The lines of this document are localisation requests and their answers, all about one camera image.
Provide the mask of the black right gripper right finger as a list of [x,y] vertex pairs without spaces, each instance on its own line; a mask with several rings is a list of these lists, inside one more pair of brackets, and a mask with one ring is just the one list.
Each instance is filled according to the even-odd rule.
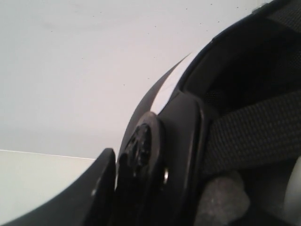
[[221,174],[206,184],[199,200],[201,226],[228,226],[242,218],[250,206],[245,185],[237,171]]

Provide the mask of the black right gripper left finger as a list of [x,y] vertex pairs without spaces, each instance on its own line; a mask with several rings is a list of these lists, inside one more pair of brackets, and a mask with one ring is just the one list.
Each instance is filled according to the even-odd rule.
[[104,226],[115,188],[115,153],[97,159],[1,151],[3,226]]

